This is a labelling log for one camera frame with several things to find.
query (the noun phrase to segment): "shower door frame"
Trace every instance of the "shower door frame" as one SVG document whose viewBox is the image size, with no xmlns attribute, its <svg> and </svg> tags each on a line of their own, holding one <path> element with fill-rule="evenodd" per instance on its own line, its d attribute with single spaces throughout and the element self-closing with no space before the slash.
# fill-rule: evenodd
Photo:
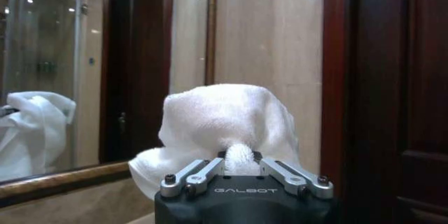
<svg viewBox="0 0 448 224">
<path fill-rule="evenodd" d="M 87 3 L 87 0 L 73 0 L 76 3 L 76 9 L 75 9 L 75 41 L 73 41 L 73 97 L 72 100 L 79 104 L 79 65 L 80 65 L 80 48 L 81 48 L 81 44 L 80 44 L 80 35 L 81 35 L 81 7 L 83 4 Z M 19 7 L 19 12 L 23 12 L 21 9 L 21 4 L 23 4 L 24 0 L 20 0 L 20 7 Z M 13 12 L 15 12 L 15 8 L 9 8 L 9 13 L 11 15 L 8 15 L 8 19 L 7 19 L 7 38 L 5 38 L 5 52 L 7 54 L 9 54 L 9 49 L 11 49 L 11 26 L 12 26 L 12 22 L 15 22 L 13 20 Z M 19 13 L 19 40 L 21 39 L 21 23 L 20 23 L 20 13 Z M 8 69 L 8 56 L 7 55 L 4 57 L 5 59 L 5 65 L 4 65 L 4 73 L 7 73 L 7 69 Z M 21 49 L 19 50 L 19 61 L 21 61 Z M 3 100 L 5 101 L 7 98 L 7 93 L 3 90 Z M 72 151 L 69 152 L 69 165 L 71 167 L 76 167 L 77 164 L 77 158 L 76 158 L 76 149 L 77 149 L 77 144 L 76 144 L 76 137 L 77 137 L 77 120 L 73 121 L 73 132 L 72 132 L 72 141 L 71 141 L 71 148 Z"/>
</svg>

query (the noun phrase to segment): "white towel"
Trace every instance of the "white towel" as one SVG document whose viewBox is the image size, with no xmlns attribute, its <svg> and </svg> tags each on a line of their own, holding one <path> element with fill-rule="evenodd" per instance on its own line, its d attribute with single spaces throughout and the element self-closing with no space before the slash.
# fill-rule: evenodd
<svg viewBox="0 0 448 224">
<path fill-rule="evenodd" d="M 11 93 L 8 105 L 20 111 L 0 118 L 0 180 L 41 174 L 65 149 L 65 125 L 76 103 L 51 92 Z"/>
<path fill-rule="evenodd" d="M 155 198 L 165 174 L 195 159 L 213 159 L 227 150 L 225 173 L 259 175 L 253 151 L 299 164 L 295 119 L 263 87 L 219 84 L 165 98 L 159 138 L 165 147 L 137 154 L 129 161 L 132 178 Z"/>
</svg>

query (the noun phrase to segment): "door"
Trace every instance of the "door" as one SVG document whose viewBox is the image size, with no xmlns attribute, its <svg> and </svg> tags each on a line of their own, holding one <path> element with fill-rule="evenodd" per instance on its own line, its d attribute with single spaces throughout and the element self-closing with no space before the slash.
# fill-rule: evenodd
<svg viewBox="0 0 448 224">
<path fill-rule="evenodd" d="M 101 162 L 161 146 L 169 92 L 172 0 L 109 0 L 105 132 Z"/>
<path fill-rule="evenodd" d="M 447 1 L 355 1 L 351 223 L 448 223 Z"/>
</svg>

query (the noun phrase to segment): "wooden door frame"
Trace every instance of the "wooden door frame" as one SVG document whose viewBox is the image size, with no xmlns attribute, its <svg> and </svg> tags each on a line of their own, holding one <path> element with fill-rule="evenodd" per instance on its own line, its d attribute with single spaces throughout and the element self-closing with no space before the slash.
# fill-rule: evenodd
<svg viewBox="0 0 448 224">
<path fill-rule="evenodd" d="M 109 57 L 111 57 L 111 44 L 109 44 L 109 33 L 111 33 L 111 2 L 112 0 L 103 0 L 103 53 L 101 53 L 101 96 L 100 96 L 100 148 L 99 148 L 99 160 L 103 163 L 107 159 L 107 108 L 108 108 L 108 86 L 113 83 L 108 83 L 109 75 Z M 168 41 L 164 44 L 164 63 L 163 68 L 168 69 L 171 65 L 171 39 L 172 39 L 172 14 L 173 14 L 173 0 L 163 0 L 163 12 L 167 16 L 163 17 L 163 29 L 164 29 L 164 40 Z M 169 85 L 169 79 L 161 80 L 167 85 Z"/>
<path fill-rule="evenodd" d="M 340 198 L 344 198 L 347 182 L 347 80 L 353 2 L 324 0 L 320 173 L 329 176 Z"/>
</svg>

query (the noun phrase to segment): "wall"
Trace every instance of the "wall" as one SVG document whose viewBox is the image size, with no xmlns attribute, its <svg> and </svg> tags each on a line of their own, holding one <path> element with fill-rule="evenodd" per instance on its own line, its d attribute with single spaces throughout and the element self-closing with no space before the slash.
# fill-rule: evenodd
<svg viewBox="0 0 448 224">
<path fill-rule="evenodd" d="M 207 0 L 173 0 L 171 93 L 204 84 Z"/>
<path fill-rule="evenodd" d="M 296 120 L 300 162 L 320 160 L 323 0 L 217 0 L 216 82 L 267 87 Z"/>
<path fill-rule="evenodd" d="M 132 179 L 0 209 L 0 224 L 124 224 L 153 212 Z"/>
<path fill-rule="evenodd" d="M 79 99 L 76 126 L 76 164 L 99 163 L 100 85 L 103 45 L 103 0 L 84 0 L 88 14 L 81 19 L 81 51 L 79 62 Z"/>
</svg>

